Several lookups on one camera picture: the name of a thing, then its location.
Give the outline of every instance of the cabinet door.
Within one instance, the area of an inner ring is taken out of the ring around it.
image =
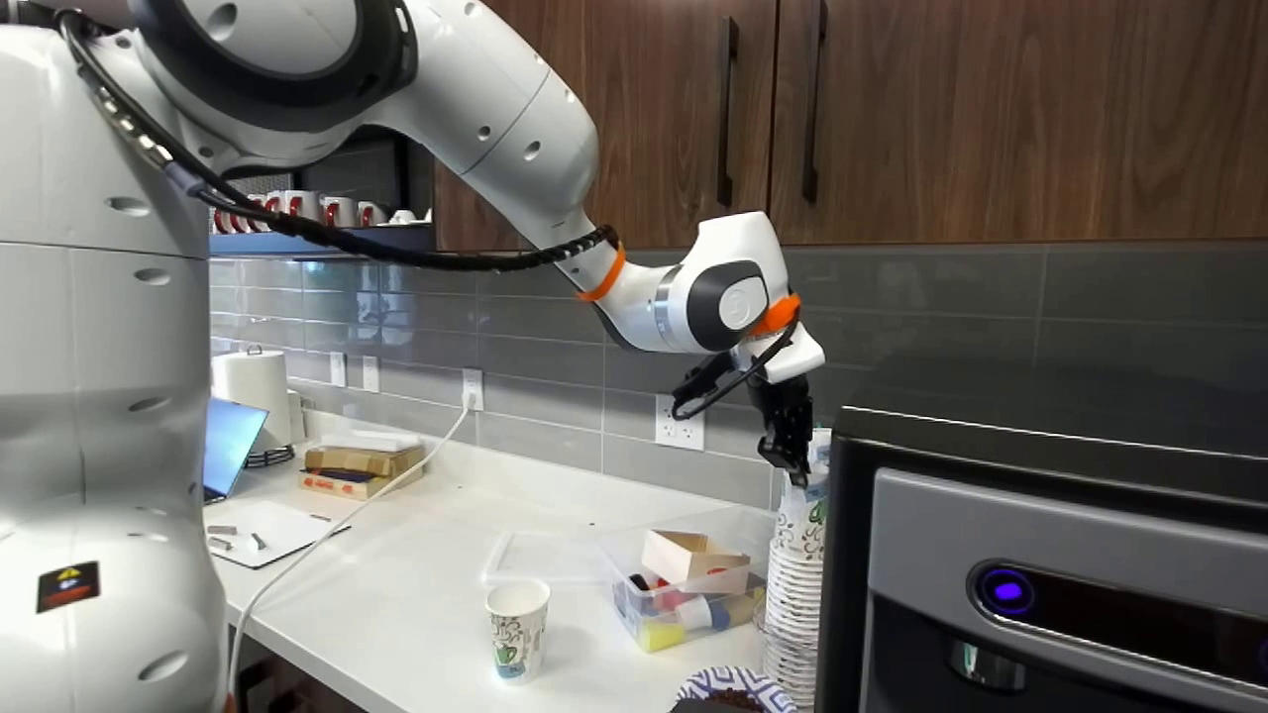
[[[591,219],[633,248],[681,248],[699,222],[761,209],[771,185],[773,0],[494,0],[598,126]],[[442,242],[517,247],[458,180]]]
[[[773,215],[796,247],[1268,231],[1259,0],[782,9]]]

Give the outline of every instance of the sticker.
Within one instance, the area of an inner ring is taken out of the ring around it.
[[[101,596],[102,596],[102,574],[101,574],[97,563],[47,569],[39,577],[37,613],[60,610],[60,605],[71,605],[71,601],[86,601],[86,598],[101,598]]]

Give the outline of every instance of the wall outlet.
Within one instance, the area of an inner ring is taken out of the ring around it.
[[[381,394],[381,362],[378,358],[362,358],[362,388],[366,394]]]
[[[706,450],[706,413],[693,421],[674,421],[674,398],[658,398],[654,432],[665,449]]]
[[[329,383],[348,388],[348,353],[329,353]]]
[[[481,370],[465,370],[465,405],[472,413],[483,413],[483,374]]]

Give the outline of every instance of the wall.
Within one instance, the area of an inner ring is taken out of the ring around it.
[[[841,399],[1126,440],[1268,450],[1268,247],[793,248]],[[315,408],[446,432],[461,370],[488,374],[468,444],[771,507],[745,398],[706,450],[654,444],[654,394],[693,366],[609,345],[553,268],[417,275],[366,260],[213,260],[213,349],[290,353]],[[348,353],[348,388],[325,358]],[[381,362],[381,394],[362,388]]]

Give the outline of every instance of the white countertop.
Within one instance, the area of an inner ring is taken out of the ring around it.
[[[245,475],[237,498],[323,514],[348,507],[348,498],[306,491],[296,464]],[[761,635],[738,625],[646,654],[624,631],[609,588],[596,569],[596,577],[554,584],[549,670],[530,683],[498,683],[481,651],[481,574],[506,534],[587,544],[716,507],[731,511],[716,498],[446,444],[422,478],[366,507],[352,532],[278,584],[245,635],[362,710],[661,713],[706,666],[761,666]],[[251,596],[278,569],[281,563],[242,569],[220,560],[232,613],[242,619]]]

